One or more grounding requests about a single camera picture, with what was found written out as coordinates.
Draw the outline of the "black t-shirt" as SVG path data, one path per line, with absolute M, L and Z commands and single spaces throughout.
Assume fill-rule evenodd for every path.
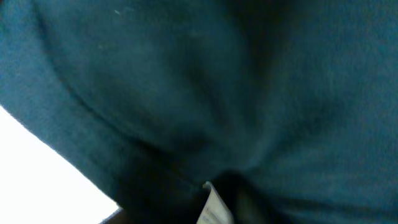
M 1 105 L 134 223 L 397 222 L 397 2 L 1 2 Z

